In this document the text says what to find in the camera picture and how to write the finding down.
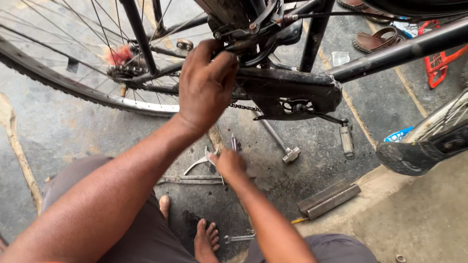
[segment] pedal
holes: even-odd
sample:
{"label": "pedal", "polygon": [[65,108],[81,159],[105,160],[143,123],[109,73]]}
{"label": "pedal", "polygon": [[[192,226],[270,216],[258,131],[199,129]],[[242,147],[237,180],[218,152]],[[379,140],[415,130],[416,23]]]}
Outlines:
{"label": "pedal", "polygon": [[343,147],[343,153],[346,159],[353,160],[354,154],[354,143],[352,141],[351,129],[347,123],[343,123],[340,127],[340,139],[341,146]]}

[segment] foot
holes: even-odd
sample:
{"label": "foot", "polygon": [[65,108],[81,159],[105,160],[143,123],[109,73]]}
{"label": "foot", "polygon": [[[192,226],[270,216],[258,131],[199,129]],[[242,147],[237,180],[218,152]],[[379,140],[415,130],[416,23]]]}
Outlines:
{"label": "foot", "polygon": [[211,223],[206,229],[206,219],[202,219],[197,225],[197,235],[195,236],[195,259],[200,263],[219,263],[214,255],[218,251],[218,230],[214,229],[215,223]]}
{"label": "foot", "polygon": [[169,224],[169,207],[171,206],[171,201],[168,196],[162,196],[159,199],[159,210],[161,210],[166,223]]}

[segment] bicycle frame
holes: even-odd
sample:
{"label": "bicycle frame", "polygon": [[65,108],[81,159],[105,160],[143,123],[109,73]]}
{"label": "bicycle frame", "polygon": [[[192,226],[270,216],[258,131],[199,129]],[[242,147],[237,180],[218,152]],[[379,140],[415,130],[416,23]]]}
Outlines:
{"label": "bicycle frame", "polygon": [[[141,52],[147,61],[147,64],[153,65],[154,60],[151,55],[151,51],[147,46],[149,46],[147,36],[143,30],[143,25],[139,19],[138,9],[136,7],[134,0],[120,0],[122,5],[125,8],[127,16],[130,23],[132,24],[133,31],[135,33],[136,39],[140,47],[142,47]],[[294,9],[289,14],[309,14],[311,12],[325,13],[331,12],[335,0],[309,0],[305,2],[299,8]],[[161,20],[161,11],[157,10],[160,8],[159,0],[153,0],[155,7],[155,17],[158,24],[162,24]],[[207,16],[201,16],[195,20],[180,23],[172,27],[164,28],[157,32],[157,37],[163,37],[170,32],[175,30],[187,30],[195,26],[204,24],[207,22]],[[302,72],[311,72],[312,67],[315,62],[315,57],[319,50],[320,44],[322,42],[325,29],[328,24],[329,17],[317,17],[311,19],[309,31],[307,32],[306,43],[304,46],[304,51],[301,58],[301,64],[299,70]],[[452,47],[464,44],[468,42],[468,18],[461,19],[459,21],[453,22],[449,25],[441,27],[439,29],[433,30],[431,32],[425,33],[421,36],[409,39],[404,43],[394,45],[388,48],[385,48],[381,51],[365,55],[359,59],[348,62],[344,65],[329,69],[325,71],[326,74],[331,74],[335,77],[335,80],[344,83],[358,78],[368,76],[373,73],[377,73],[412,60],[422,58],[425,56],[432,55],[434,53],[447,50]],[[137,77],[135,80],[150,80],[154,76],[161,77],[161,73],[169,74],[174,73],[182,68],[182,64],[176,66],[171,66],[169,69],[154,70],[154,74],[151,73],[146,76]],[[244,74],[244,71],[239,71],[238,76],[248,78],[249,74]],[[144,89],[158,91],[158,89],[163,89],[163,92],[167,93],[170,88],[168,87],[159,87],[159,86],[145,86]],[[249,95],[255,94],[255,90],[247,92]],[[272,92],[270,94],[271,98],[278,98],[279,93]]]}

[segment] down tube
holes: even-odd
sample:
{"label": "down tube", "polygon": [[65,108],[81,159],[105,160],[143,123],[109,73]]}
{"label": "down tube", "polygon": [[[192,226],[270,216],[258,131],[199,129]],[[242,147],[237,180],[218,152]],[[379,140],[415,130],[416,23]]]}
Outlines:
{"label": "down tube", "polygon": [[468,42],[468,17],[366,55],[324,73],[341,83],[374,74]]}

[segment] blue object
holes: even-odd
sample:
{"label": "blue object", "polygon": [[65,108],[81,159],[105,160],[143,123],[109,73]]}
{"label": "blue object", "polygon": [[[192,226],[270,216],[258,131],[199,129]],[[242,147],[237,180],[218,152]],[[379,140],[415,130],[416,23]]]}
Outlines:
{"label": "blue object", "polygon": [[403,137],[405,137],[408,132],[410,132],[414,127],[406,128],[401,131],[395,132],[388,137],[385,138],[383,141],[391,141],[391,142],[400,142]]}

